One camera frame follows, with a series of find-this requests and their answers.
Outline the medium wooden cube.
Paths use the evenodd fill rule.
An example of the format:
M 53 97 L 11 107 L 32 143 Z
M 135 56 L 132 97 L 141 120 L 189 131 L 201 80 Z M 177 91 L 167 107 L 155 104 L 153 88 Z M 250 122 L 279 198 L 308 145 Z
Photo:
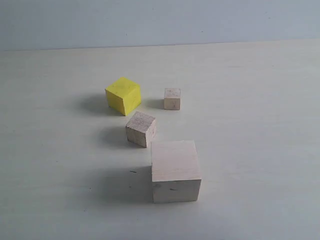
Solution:
M 156 118 L 136 111 L 125 126 L 129 142 L 147 148 L 156 135 Z

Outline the yellow cube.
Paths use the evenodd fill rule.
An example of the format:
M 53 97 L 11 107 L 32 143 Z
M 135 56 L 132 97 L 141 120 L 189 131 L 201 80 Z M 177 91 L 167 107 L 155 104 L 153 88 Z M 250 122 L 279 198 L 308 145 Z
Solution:
M 105 94 L 108 106 L 124 116 L 129 115 L 142 101 L 140 85 L 125 77 L 106 87 Z

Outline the large light wooden cube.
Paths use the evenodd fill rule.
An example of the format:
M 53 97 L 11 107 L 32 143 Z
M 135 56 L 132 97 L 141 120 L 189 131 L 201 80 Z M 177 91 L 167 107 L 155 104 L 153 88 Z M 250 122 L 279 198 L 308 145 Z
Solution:
M 153 141 L 151 180 L 156 204 L 197 201 L 202 176 L 195 142 Z

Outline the small wooden cube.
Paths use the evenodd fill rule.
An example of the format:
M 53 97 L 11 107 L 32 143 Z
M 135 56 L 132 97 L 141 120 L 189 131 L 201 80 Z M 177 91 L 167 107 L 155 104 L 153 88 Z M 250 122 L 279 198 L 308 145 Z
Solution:
M 181 108 L 181 89 L 165 88 L 163 108 L 165 110 L 180 110 Z

